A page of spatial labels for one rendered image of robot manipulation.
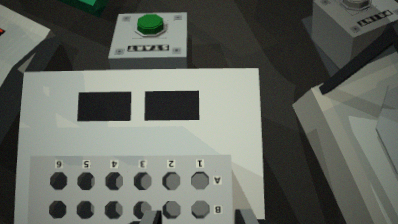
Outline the green tube rack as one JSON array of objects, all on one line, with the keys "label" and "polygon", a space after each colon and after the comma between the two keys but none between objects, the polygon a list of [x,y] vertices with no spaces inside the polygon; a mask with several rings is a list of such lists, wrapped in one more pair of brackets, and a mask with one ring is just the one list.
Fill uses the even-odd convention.
[{"label": "green tube rack", "polygon": [[84,12],[100,17],[109,0],[58,0]]}]

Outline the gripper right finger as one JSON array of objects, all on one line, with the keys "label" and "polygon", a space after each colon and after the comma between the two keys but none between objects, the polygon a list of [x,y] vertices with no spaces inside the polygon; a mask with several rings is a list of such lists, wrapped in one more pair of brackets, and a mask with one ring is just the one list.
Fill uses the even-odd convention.
[{"label": "gripper right finger", "polygon": [[271,224],[271,223],[264,219],[256,219],[251,209],[235,209],[235,224]]}]

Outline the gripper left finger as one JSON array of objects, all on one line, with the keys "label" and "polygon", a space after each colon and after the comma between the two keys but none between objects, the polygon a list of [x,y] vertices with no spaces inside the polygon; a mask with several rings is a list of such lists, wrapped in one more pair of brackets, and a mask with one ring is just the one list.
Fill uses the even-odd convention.
[{"label": "gripper left finger", "polygon": [[141,221],[133,221],[129,224],[162,224],[162,211],[145,211]]}]

